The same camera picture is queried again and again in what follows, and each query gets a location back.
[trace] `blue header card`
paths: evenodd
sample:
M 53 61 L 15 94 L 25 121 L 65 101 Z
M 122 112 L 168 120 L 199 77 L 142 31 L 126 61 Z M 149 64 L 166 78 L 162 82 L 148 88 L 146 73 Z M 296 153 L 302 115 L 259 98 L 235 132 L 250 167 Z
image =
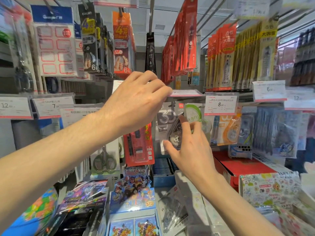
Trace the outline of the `blue header card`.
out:
M 51 14 L 47 6 L 31 5 L 33 21 L 37 23 L 62 23 L 73 24 L 71 7 L 51 6 Z
M 80 24 L 74 24 L 74 32 L 76 39 L 81 39 L 81 25 Z
M 111 194 L 110 214 L 136 210 L 155 209 L 154 188 L 142 188 L 138 192 L 122 192 L 117 187 Z

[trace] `hand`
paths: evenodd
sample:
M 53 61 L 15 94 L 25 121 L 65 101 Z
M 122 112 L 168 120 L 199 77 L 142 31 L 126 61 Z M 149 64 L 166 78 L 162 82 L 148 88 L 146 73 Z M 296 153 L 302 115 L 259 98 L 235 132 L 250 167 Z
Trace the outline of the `hand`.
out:
M 186 118 L 179 116 L 182 126 L 181 149 L 176 150 L 169 141 L 163 141 L 164 147 L 173 162 L 183 174 L 201 191 L 203 182 L 218 175 L 213 161 L 209 142 L 202 131 L 200 122 L 189 124 Z
M 106 124 L 104 134 L 115 139 L 144 127 L 152 122 L 171 93 L 172 89 L 153 72 L 133 72 L 96 112 Z

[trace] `ceiling vent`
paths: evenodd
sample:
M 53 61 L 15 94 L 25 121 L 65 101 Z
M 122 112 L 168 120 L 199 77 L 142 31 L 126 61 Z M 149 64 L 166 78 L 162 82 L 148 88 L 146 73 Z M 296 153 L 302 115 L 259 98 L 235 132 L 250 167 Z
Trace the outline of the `ceiling vent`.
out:
M 165 25 L 155 25 L 155 29 L 156 30 L 164 30 L 165 29 Z

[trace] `ceiling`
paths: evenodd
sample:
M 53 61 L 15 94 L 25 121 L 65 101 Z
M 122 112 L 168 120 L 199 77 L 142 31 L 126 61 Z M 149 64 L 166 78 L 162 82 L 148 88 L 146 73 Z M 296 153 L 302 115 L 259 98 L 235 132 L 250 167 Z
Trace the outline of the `ceiling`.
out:
M 25 5 L 30 9 L 30 4 L 41 4 L 44 5 L 42 0 L 18 0 L 20 3 Z M 77 12 L 77 5 L 81 3 L 80 0 L 58 0 L 62 6 L 71 6 L 73 8 L 74 20 L 79 22 L 79 16 Z M 154 5 L 154 15 L 153 15 L 153 27 L 152 31 L 155 33 L 155 46 L 163 47 L 166 43 L 166 40 L 171 32 L 171 29 L 174 25 L 178 12 L 181 8 L 181 5 L 184 0 L 155 0 Z M 203 16 L 203 14 L 207 11 L 209 6 L 212 4 L 214 0 L 198 0 L 198 15 L 197 20 Z M 201 24 L 208 18 L 208 16 L 213 12 L 213 10 L 219 5 L 222 0 L 218 0 L 214 5 L 212 10 L 207 14 L 207 16 L 203 19 Z M 57 4 L 53 0 L 49 0 L 50 5 L 56 6 Z M 221 8 L 215 13 L 215 15 L 204 25 L 202 28 L 201 37 L 204 38 L 208 33 L 210 33 L 219 23 L 221 23 L 230 13 L 233 12 L 234 0 L 226 0 L 225 3 L 221 6 Z M 108 27 L 109 31 L 112 31 L 112 11 L 118 11 L 117 7 L 104 7 L 97 6 L 97 12 L 100 12 L 104 24 Z M 270 16 L 275 14 L 280 10 L 280 14 L 289 10 L 289 8 L 281 8 L 281 0 L 276 2 L 274 5 L 270 7 Z M 137 46 L 145 46 L 146 44 L 146 33 L 149 31 L 149 13 L 150 13 L 150 0 L 139 0 L 139 8 L 125 8 L 126 12 L 129 12 L 132 19 L 132 26 L 135 35 L 136 45 Z M 293 29 L 296 26 L 300 26 L 305 22 L 308 22 L 312 19 L 315 19 L 315 13 L 312 13 L 302 20 L 297 22 L 296 24 L 279 31 L 279 34 L 284 33 L 290 29 Z M 229 19 L 226 23 L 233 22 L 233 19 Z M 243 25 L 239 30 L 245 29 L 255 21 L 249 21 L 246 25 Z M 207 39 L 202 42 L 202 46 L 207 43 Z

